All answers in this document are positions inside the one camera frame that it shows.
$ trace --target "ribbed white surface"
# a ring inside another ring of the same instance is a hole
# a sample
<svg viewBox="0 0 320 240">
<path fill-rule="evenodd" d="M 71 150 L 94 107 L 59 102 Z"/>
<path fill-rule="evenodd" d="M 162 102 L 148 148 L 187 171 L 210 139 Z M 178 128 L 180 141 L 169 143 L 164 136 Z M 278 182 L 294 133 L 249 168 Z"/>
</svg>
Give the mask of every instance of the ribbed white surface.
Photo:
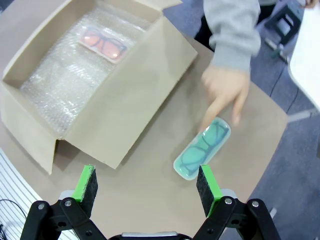
<svg viewBox="0 0 320 240">
<path fill-rule="evenodd" d="M 42 200 L 23 179 L 1 148 L 0 199 L 16 202 L 24 210 L 25 215 L 28 215 L 33 202 Z M 25 224 L 25 217 L 16 205 L 9 201 L 0 201 L 0 224 L 3 224 L 3 230 L 9 240 L 19 240 Z M 63 231 L 59 239 L 77 240 L 78 238 L 72 231 Z"/>
</svg>

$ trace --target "wire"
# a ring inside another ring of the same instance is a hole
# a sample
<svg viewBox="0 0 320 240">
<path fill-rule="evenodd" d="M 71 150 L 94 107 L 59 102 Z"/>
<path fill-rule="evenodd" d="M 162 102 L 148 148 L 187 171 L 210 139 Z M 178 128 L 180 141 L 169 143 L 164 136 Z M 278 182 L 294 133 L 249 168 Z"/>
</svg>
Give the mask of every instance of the wire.
<svg viewBox="0 0 320 240">
<path fill-rule="evenodd" d="M 25 214 L 25 211 L 15 201 L 12 201 L 10 199 L 0 199 L 0 202 L 10 202 L 13 205 L 16 205 L 20 209 L 20 211 L 22 212 L 24 218 L 27 219 L 27 215 Z M 8 240 L 8 238 L 6 236 L 6 233 L 4 231 L 4 225 L 3 224 L 0 224 L 0 240 Z"/>
<path fill-rule="evenodd" d="M 272 93 L 274 92 L 275 87 L 276 87 L 276 85 L 277 85 L 278 81 L 280 80 L 280 78 L 281 78 L 282 74 L 284 73 L 284 70 L 285 70 L 286 66 L 287 66 L 287 65 L 284 65 L 284 67 L 282 68 L 282 70 L 281 70 L 281 72 L 280 72 L 280 74 L 279 74 L 279 76 L 278 76 L 277 80 L 275 81 L 275 84 L 274 84 L 274 85 L 273 85 L 273 87 L 272 87 L 272 90 L 271 90 L 271 93 L 270 93 L 269 97 L 271 97 Z"/>
<path fill-rule="evenodd" d="M 2 202 L 2 201 L 7 201 L 7 202 L 10 202 L 10 203 L 16 205 L 20 209 L 20 211 L 22 212 L 24 218 L 27 219 L 27 215 L 25 214 L 25 211 L 19 206 L 18 203 L 16 203 L 15 201 L 9 200 L 9 199 L 0 199 L 0 202 Z"/>
<path fill-rule="evenodd" d="M 291 102 L 288 110 L 285 112 L 286 114 L 289 112 L 290 108 L 292 107 L 292 105 L 294 104 L 294 102 L 296 101 L 297 97 L 298 97 L 298 93 L 299 93 L 299 88 L 297 87 L 297 90 L 296 90 L 296 94 L 295 94 L 295 97 L 293 99 L 293 101 Z"/>
</svg>

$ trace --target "black pants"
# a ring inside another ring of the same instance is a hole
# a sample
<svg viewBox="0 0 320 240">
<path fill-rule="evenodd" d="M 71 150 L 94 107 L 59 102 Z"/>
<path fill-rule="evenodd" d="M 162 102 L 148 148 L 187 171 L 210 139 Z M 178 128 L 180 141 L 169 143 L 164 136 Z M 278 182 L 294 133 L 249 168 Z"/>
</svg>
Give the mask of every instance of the black pants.
<svg viewBox="0 0 320 240">
<path fill-rule="evenodd" d="M 270 17 L 275 6 L 276 6 L 275 4 L 270 6 L 260 6 L 261 12 L 260 12 L 257 24 L 259 24 L 262 20 Z M 211 30 L 209 29 L 205 15 L 203 15 L 203 17 L 201 18 L 201 27 L 198 33 L 195 35 L 194 39 L 197 40 L 202 45 L 206 46 L 208 49 L 211 49 L 211 47 L 209 46 L 209 38 L 211 36 L 212 36 Z"/>
</svg>

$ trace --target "cardboard box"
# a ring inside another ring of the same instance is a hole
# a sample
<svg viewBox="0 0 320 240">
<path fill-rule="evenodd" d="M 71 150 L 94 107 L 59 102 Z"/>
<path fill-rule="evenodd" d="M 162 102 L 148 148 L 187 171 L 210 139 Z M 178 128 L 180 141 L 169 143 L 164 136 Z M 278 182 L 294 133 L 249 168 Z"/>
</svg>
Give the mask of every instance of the cardboard box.
<svg viewBox="0 0 320 240">
<path fill-rule="evenodd" d="M 152 22 L 144 36 L 103 81 L 61 137 L 21 93 L 50 47 L 85 13 L 93 0 L 68 0 L 44 21 L 10 61 L 1 82 L 1 118 L 25 150 L 49 173 L 58 140 L 68 141 L 93 158 L 116 168 L 148 122 L 195 59 L 197 52 L 163 16 L 176 0 L 105 0 Z M 129 94 L 139 79 L 145 97 Z M 147 84 L 152 80 L 155 86 Z M 115 100 L 121 94 L 123 101 Z"/>
</svg>

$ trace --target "gray sweatshirt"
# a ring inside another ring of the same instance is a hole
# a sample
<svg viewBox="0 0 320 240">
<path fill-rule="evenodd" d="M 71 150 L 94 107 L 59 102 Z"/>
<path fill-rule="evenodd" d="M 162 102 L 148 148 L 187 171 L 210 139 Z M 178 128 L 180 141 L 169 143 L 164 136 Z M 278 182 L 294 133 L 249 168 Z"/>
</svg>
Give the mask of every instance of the gray sweatshirt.
<svg viewBox="0 0 320 240">
<path fill-rule="evenodd" d="M 204 0 L 203 8 L 213 33 L 209 44 L 215 49 L 211 64 L 250 71 L 250 60 L 260 49 L 260 36 L 255 26 L 260 5 L 277 0 Z"/>
</svg>

